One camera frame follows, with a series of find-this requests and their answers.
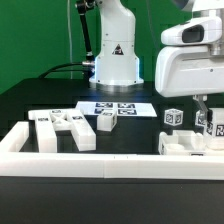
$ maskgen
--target black table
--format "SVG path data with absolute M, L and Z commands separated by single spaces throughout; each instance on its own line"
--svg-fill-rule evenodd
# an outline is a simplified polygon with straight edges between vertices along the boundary
M 163 98 L 154 90 L 154 83 L 146 82 L 143 90 L 130 93 L 108 93 L 88 88 L 83 80 L 26 79 L 0 96 L 3 105 L 0 136 L 4 137 L 17 121 L 28 120 L 29 110 L 74 108 L 78 101 L 152 103 L 158 115 L 156 118 L 118 117 L 111 133 L 97 131 L 96 116 L 86 116 L 97 135 L 94 153 L 158 154 L 161 131 L 170 134 L 173 129 L 197 129 L 194 126 L 197 108 L 192 97 Z M 171 108 L 184 111 L 184 123 L 175 128 L 163 122 L 164 111 Z M 30 121 L 33 147 L 25 145 L 22 151 L 38 151 L 33 125 Z M 69 133 L 58 132 L 59 152 L 78 152 L 69 136 Z
M 163 98 L 150 82 L 142 91 L 112 94 L 89 89 L 83 80 L 26 79 L 0 96 L 0 136 L 28 120 L 29 110 L 73 108 L 77 101 L 152 103 L 158 115 L 119 117 L 111 133 L 97 131 L 96 117 L 87 116 L 97 136 L 93 153 L 156 155 L 161 131 L 202 131 L 194 126 L 192 97 Z M 224 107 L 224 97 L 212 95 L 207 105 Z M 182 125 L 164 124 L 164 110 L 170 108 L 184 111 Z M 33 147 L 25 145 L 22 151 L 38 151 L 33 125 Z M 59 153 L 79 153 L 68 133 L 58 135 Z M 219 224 L 224 223 L 223 198 L 223 181 L 0 177 L 0 223 Z

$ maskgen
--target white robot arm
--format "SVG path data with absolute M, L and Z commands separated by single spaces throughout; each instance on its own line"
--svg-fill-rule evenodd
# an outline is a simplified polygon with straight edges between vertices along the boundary
M 201 17 L 165 30 L 156 89 L 165 97 L 224 92 L 224 0 L 175 0 Z
M 121 92 L 141 87 L 143 79 L 139 77 L 139 59 L 134 52 L 134 14 L 120 0 L 79 2 L 86 3 L 86 7 L 96 4 L 101 15 L 101 51 L 95 58 L 90 87 Z

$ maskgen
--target white paper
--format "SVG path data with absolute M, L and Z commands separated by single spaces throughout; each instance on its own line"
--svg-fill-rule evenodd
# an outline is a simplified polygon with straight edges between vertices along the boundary
M 151 103 L 78 101 L 76 109 L 84 115 L 99 115 L 104 109 L 111 109 L 117 112 L 117 116 L 157 117 Z

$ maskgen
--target green backdrop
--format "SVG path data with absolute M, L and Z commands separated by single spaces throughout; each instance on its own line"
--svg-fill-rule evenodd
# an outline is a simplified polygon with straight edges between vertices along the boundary
M 141 76 L 154 79 L 161 32 L 190 18 L 171 0 L 121 0 L 136 16 L 136 55 L 141 60 Z M 85 58 L 85 47 L 71 0 L 73 59 Z M 94 54 L 100 51 L 100 16 L 96 8 L 87 20 Z M 0 0 L 0 93 L 25 78 L 38 77 L 47 69 L 70 61 L 67 0 Z M 70 78 L 70 74 L 49 77 Z M 82 78 L 74 73 L 73 78 Z

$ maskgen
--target cube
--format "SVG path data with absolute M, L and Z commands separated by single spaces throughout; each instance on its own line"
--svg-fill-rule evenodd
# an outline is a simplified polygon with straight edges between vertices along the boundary
M 164 123 L 177 126 L 183 123 L 183 111 L 177 109 L 165 110 Z
M 97 130 L 112 131 L 117 123 L 117 113 L 114 110 L 103 110 L 97 117 Z

